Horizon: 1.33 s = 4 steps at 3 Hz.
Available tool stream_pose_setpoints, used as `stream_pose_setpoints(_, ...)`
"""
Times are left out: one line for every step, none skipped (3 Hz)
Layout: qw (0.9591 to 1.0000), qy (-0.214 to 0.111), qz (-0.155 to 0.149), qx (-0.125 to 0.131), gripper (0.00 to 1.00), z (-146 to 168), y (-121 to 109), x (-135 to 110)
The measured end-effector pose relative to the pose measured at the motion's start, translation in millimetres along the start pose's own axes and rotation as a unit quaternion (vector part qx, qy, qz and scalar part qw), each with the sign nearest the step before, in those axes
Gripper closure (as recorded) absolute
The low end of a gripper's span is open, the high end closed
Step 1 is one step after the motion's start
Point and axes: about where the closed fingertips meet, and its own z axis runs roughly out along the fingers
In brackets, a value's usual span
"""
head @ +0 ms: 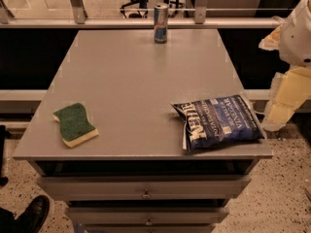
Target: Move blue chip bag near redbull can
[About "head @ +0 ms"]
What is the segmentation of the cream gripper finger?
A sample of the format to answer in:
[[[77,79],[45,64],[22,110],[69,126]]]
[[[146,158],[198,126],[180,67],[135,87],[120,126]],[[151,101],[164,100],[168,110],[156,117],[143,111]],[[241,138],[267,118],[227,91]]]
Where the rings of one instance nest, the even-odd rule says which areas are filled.
[[[267,131],[283,128],[296,110],[311,96],[311,68],[292,66],[272,79],[262,127]]]
[[[259,42],[259,48],[262,50],[278,50],[280,48],[280,32],[282,26],[275,28],[269,35]]]

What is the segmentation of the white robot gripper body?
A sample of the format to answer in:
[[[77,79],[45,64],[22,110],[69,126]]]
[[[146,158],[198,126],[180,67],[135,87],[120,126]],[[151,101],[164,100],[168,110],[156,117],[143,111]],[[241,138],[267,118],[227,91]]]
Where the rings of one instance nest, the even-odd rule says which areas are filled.
[[[300,0],[282,24],[279,55],[291,65],[311,66],[310,0]]]

